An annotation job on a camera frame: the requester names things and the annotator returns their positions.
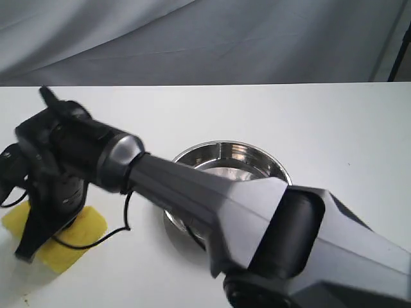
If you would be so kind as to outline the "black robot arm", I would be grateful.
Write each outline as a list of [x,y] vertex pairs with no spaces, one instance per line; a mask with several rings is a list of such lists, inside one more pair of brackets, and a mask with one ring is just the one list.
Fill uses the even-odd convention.
[[135,135],[94,120],[47,87],[46,107],[15,130],[31,211],[16,251],[30,260],[66,213],[51,182],[69,175],[136,192],[198,230],[233,307],[409,307],[410,254],[329,191],[278,178],[238,181],[147,153]]

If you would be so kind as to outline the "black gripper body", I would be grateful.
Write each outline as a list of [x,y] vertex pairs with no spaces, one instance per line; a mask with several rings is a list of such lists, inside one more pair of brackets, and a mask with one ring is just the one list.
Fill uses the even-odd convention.
[[83,209],[89,183],[64,173],[60,176],[30,176],[28,220],[46,228],[70,227]]

